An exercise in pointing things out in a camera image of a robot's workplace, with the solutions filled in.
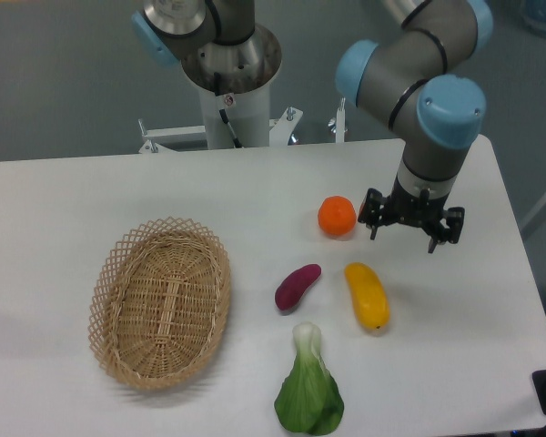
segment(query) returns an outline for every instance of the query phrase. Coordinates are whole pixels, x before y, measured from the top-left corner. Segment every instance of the wicker basket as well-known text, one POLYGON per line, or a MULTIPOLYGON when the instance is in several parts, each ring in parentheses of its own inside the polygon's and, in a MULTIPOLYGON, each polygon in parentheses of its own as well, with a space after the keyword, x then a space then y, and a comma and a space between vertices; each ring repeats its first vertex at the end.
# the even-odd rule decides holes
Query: wicker basket
POLYGON ((208 363, 229 303, 218 237, 192 220, 150 221, 117 242, 99 275, 91 350, 109 375, 134 388, 175 385, 208 363))

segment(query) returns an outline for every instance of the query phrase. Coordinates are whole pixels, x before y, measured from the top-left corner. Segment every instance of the artificial vegetable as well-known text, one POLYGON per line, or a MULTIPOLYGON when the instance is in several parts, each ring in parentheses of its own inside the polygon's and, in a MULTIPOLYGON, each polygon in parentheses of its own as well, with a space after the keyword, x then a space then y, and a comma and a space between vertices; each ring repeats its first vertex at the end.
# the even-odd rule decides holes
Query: artificial vegetable
POLYGON ((326 435, 344 414, 338 385, 321 359, 321 330, 310 322, 293 328, 297 356, 275 399, 279 422, 291 432, 326 435))
POLYGON ((275 292, 277 308, 283 312, 294 310, 306 291, 318 280, 321 267, 318 264, 308 264, 287 276, 275 292))
POLYGON ((389 301, 374 270, 361 262, 354 262, 346 266, 344 275, 360 324, 369 330, 386 325, 390 318, 389 301))

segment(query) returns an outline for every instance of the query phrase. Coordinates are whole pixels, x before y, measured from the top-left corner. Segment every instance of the yellow mango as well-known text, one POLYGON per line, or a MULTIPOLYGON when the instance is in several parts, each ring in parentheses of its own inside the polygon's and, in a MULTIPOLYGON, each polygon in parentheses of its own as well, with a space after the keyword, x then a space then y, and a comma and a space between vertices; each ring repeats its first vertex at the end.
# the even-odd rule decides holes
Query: yellow mango
POLYGON ((389 322, 390 308, 380 279, 373 269, 361 262, 349 264, 344 269, 354 313, 360 324, 377 330, 389 322))

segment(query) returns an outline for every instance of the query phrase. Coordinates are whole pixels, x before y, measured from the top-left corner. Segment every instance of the toy fruit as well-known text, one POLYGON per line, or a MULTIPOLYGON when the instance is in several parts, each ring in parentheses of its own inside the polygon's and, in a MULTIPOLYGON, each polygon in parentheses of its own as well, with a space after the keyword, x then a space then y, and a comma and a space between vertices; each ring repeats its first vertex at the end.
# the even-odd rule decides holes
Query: toy fruit
POLYGON ((361 262, 354 262, 346 266, 344 275, 360 324, 369 330, 386 325, 390 318, 389 301, 374 270, 361 262))
POLYGON ((318 280, 321 267, 318 264, 308 264, 287 276, 275 292, 275 303, 281 311, 294 310, 306 291, 318 280))
POLYGON ((347 234, 356 225, 356 210, 347 198, 326 198, 318 211, 319 227, 329 235, 347 234))

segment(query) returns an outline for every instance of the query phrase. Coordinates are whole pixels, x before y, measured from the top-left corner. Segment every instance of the blue joint cap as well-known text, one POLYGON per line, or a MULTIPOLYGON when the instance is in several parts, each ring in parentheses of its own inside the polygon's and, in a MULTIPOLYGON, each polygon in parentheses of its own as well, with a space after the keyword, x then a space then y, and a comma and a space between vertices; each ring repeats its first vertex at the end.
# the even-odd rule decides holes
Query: blue joint cap
POLYGON ((473 9, 473 14, 475 14, 475 19, 477 20, 477 44, 474 50, 474 53, 477 53, 490 41, 491 34, 493 33, 493 15, 485 0, 467 1, 471 9, 473 9))
POLYGON ((481 132, 487 104, 472 80, 454 75, 431 79, 420 92, 417 117, 420 127, 437 144, 461 150, 481 132))
POLYGON ((134 27, 137 39, 139 39, 146 51, 156 62, 161 66, 173 66, 177 64, 177 58, 168 50, 140 13, 136 12, 131 16, 131 24, 134 27))
POLYGON ((366 65, 378 46, 369 40, 358 41, 339 61, 336 70, 336 88, 354 106, 357 106, 358 90, 366 65))

